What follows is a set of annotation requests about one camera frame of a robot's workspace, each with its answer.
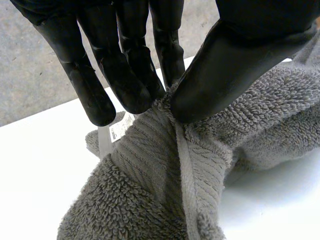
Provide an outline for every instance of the gray towel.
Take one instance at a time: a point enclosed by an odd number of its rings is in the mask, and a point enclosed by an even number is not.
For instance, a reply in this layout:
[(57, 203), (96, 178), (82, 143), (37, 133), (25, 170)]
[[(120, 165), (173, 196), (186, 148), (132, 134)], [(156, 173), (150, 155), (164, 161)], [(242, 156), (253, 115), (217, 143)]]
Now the gray towel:
[(173, 91), (98, 164), (59, 240), (223, 239), (217, 210), (231, 169), (266, 170), (320, 145), (320, 34), (202, 121), (174, 120)]

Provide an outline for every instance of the gray concrete floor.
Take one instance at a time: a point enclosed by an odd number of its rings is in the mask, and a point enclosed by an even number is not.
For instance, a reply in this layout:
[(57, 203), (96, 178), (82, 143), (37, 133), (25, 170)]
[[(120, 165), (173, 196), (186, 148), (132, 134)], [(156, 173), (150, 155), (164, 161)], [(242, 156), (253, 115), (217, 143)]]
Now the gray concrete floor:
[[(179, 31), (185, 58), (197, 53), (218, 18), (214, 0), (185, 0)], [(53, 50), (10, 1), (0, 2), (0, 23), (0, 127), (77, 97)], [(107, 87), (87, 39), (82, 39), (97, 76)], [(159, 68), (150, 16), (146, 41)]]

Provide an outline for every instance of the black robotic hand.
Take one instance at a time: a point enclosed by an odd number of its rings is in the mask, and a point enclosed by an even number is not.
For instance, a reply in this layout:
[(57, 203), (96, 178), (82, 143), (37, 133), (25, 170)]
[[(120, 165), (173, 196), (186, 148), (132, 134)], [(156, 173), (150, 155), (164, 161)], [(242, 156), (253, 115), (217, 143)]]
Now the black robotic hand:
[(230, 105), (316, 33), (320, 0), (216, 0), (220, 20), (182, 76), (171, 101), (190, 123)]
[(116, 111), (91, 66), (77, 21), (109, 86), (130, 113), (143, 113), (165, 93), (146, 47), (149, 8), (155, 48), (166, 85), (170, 87), (185, 71), (184, 51), (178, 37), (184, 0), (11, 2), (52, 47), (86, 114), (97, 126), (111, 123)]

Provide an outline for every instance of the white tag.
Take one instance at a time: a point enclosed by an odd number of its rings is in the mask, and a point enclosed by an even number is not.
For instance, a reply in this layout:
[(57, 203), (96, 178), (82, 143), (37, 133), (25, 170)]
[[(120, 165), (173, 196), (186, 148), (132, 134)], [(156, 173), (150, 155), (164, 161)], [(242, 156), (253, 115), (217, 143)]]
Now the white tag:
[(122, 138), (127, 129), (134, 123), (135, 116), (129, 112), (124, 114), (124, 117), (121, 121), (113, 124), (109, 127), (111, 143), (118, 141)]

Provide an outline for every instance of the white surface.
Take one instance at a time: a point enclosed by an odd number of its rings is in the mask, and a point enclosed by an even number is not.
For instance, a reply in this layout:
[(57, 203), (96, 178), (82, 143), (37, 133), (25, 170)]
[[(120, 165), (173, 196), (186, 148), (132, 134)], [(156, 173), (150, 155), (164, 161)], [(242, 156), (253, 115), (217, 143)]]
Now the white surface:
[(283, 63), (287, 63), (287, 62), (292, 62), (291, 58), (286, 58), (285, 60), (282, 61)]
[[(79, 100), (0, 127), (1, 240), (56, 239), (99, 161), (85, 143), (95, 129)], [(220, 224), (228, 240), (319, 239), (320, 150), (269, 171), (233, 175)]]

